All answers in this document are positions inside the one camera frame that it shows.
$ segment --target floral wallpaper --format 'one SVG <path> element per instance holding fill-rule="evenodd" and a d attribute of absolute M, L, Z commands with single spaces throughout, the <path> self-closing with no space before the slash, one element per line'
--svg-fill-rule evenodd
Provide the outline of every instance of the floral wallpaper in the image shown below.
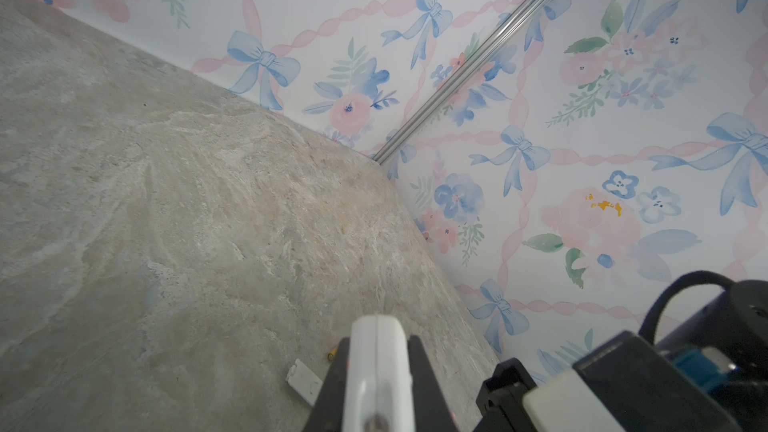
<path fill-rule="evenodd" d="M 766 0 L 549 0 L 399 149 L 389 177 L 501 359 L 541 383 L 684 273 L 768 278 L 767 63 Z"/>
<path fill-rule="evenodd" d="M 523 2 L 39 1 L 366 155 Z"/>

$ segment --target marble surface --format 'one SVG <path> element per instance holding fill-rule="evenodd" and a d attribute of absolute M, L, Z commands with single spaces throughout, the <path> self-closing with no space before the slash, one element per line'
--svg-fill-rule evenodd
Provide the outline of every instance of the marble surface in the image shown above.
<path fill-rule="evenodd" d="M 370 313 L 476 424 L 494 355 L 374 162 L 32 0 L 0 44 L 0 428 L 300 430 L 288 368 Z"/>

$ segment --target black cable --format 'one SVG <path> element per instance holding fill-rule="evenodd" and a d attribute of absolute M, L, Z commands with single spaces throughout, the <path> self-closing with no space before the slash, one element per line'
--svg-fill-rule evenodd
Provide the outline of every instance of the black cable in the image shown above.
<path fill-rule="evenodd" d="M 659 325 L 659 319 L 661 319 L 661 312 L 664 312 L 664 308 L 667 307 L 667 303 L 672 297 L 688 287 L 705 284 L 719 285 L 727 291 L 730 289 L 730 286 L 734 284 L 734 281 L 724 275 L 709 271 L 689 272 L 686 275 L 679 276 L 675 282 L 672 282 L 670 286 L 659 295 L 656 302 L 650 306 L 650 310 L 648 310 L 648 313 L 645 315 L 645 320 L 643 320 L 643 324 L 640 326 L 638 335 L 644 338 L 649 344 L 653 345 L 656 340 L 656 329 Z"/>

